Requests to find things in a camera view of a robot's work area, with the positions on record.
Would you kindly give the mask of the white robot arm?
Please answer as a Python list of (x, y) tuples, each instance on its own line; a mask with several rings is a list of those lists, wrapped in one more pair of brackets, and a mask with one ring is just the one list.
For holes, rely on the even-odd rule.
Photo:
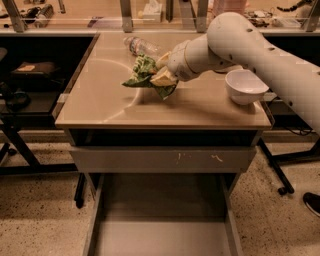
[(226, 12), (207, 33), (176, 45), (152, 76), (157, 85), (187, 82), (209, 70), (240, 65), (259, 77), (316, 133), (320, 133), (320, 67), (267, 41), (244, 16)]

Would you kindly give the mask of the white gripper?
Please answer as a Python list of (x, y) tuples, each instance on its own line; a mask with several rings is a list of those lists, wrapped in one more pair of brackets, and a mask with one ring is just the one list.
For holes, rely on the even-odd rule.
[(185, 54), (190, 40), (176, 45), (173, 50), (166, 52), (156, 61), (159, 70), (151, 77), (150, 82), (155, 86), (172, 86), (177, 80), (187, 82), (199, 76), (189, 67)]

